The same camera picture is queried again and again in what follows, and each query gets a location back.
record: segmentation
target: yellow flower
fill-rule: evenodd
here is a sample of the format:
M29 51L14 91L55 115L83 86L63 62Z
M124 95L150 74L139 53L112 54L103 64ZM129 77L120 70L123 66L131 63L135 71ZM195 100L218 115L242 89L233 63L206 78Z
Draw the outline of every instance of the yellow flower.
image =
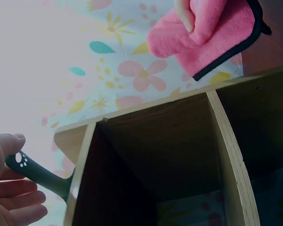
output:
M112 14L111 14L111 12L108 12L107 25L95 24L96 26L104 28L102 30L97 31L97 33L106 32L106 35L105 35L106 37L108 37L109 35L111 35L113 33L116 36L116 38L118 39L119 45L122 46L123 38L120 35L120 33L135 34L134 32L121 29L122 27L134 22L134 20L129 20L129 21L124 22L120 25L117 25L117 23L120 21L120 19L122 17L123 17L122 15L119 15L114 21L112 21Z
M177 206L177 201L172 202L168 206L158 203L157 205L157 220L158 225L179 226L174 220L177 218L189 215L192 211L174 211Z
M100 94L99 100L93 100L93 102L94 102L94 105L92 105L91 107L93 107L94 109L99 109L100 113L103 112L104 107L109 107L106 104L108 100L106 100L105 97L102 97L101 94Z

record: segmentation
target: teal leaf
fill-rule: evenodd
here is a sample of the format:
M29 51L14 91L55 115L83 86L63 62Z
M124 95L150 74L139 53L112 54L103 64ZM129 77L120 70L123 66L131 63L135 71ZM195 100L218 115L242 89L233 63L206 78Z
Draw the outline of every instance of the teal leaf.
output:
M78 76L85 76L86 73L82 68L79 67L70 67L69 70L73 73L76 74Z
M92 41L89 43L89 47L96 53L115 53L110 46L101 41Z

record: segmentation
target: white paw print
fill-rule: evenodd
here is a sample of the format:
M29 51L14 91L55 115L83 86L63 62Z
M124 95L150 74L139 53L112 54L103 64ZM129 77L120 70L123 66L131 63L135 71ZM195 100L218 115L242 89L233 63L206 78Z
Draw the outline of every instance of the white paw print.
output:
M24 153L17 153L16 162L20 163L20 167L24 167L27 166L28 159L26 158L26 155Z

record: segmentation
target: wooden panel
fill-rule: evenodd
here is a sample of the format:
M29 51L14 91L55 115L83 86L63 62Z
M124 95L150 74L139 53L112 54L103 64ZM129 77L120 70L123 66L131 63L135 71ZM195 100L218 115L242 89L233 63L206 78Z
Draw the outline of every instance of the wooden panel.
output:
M283 71L217 91L251 178L283 167Z
M86 130L84 133L83 140L81 142L81 150L79 151L79 157L77 160L77 164L75 166L75 173L72 178L70 191L67 200L67 209L65 213L64 225L72 226L73 225L73 217L75 214L75 208L77 203L77 197L79 193L79 189L82 182L82 176L85 169L85 163L89 152L89 147L92 139L92 135L94 133L96 124L89 124L86 126Z
M242 52L246 75L283 65L283 0L259 2L263 9L263 19L273 34L262 34L251 47Z
M223 174L225 212L229 226L259 226L254 193L240 148L216 91L207 93L211 104L216 145Z
M112 149L98 127L91 137L72 224L156 226L156 201Z
M87 125L84 125L55 134L54 140L57 147L63 151L73 164L76 164L79 157L86 129Z
M100 126L157 200L220 187L205 93L102 121Z

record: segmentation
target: yellow leaf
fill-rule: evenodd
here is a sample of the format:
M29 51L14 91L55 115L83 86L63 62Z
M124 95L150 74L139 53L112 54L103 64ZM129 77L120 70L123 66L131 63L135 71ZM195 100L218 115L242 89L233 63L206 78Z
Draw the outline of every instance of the yellow leaf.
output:
M82 110L84 108L84 106L85 106L84 100L77 101L72 105L68 114L76 113L76 112Z
M110 81L107 81L107 82L106 82L106 86L108 86L108 87L111 88L111 89L115 88L114 83L112 83L112 82L110 82Z
M135 32L131 32L131 31L128 31L128 30L122 30L122 29L118 29L117 31L122 32L122 33L126 33L126 34L136 34Z
M111 26L111 20L112 20L112 14L111 14L111 12L108 12L108 16L107 16L108 26Z
M124 22L124 23L120 24L119 26L115 27L115 29L117 30L117 29L119 29L119 28L125 27L126 25L131 24L131 23L133 23L134 21L135 21L135 20L129 20L129 21L127 21L127 22Z
M58 105L62 105L62 100L57 98L57 103L58 103Z
M106 69L105 69L105 74L106 74L106 75L110 75L110 74L111 74L111 71L110 71L108 68L106 68Z
M140 44L131 55L137 55L137 54L143 54L143 53L149 53L149 48L146 42L143 42Z
M117 33L117 32L114 32L114 34L115 34L115 36L116 36L116 38L117 38L117 40L119 42L119 46L122 47L122 44L123 44L122 36L119 33Z
M210 85L214 85L226 80L229 80L231 78L231 74L228 72L218 72L217 74L215 74L211 80L209 81Z
M170 97L176 97L180 94L180 87L175 89L171 94Z
M89 2L87 2L87 8L88 8L88 10L89 10L90 12L92 12L92 11L93 11L93 4L92 4L92 0L91 0L91 1L89 1Z
M51 126L50 128L52 128L52 129L55 128L59 123L60 123L60 122L58 121L58 122L52 124L52 126Z
M115 19L115 21L113 21L111 27L114 27L114 26L120 21L120 19L121 19L122 17L123 17L123 15L119 15L119 16Z
M61 81L62 86L67 86L67 83L65 81Z
M85 32L85 31L87 31L87 30L88 30L88 27L87 27L87 26L84 26L84 27L81 28L81 32Z

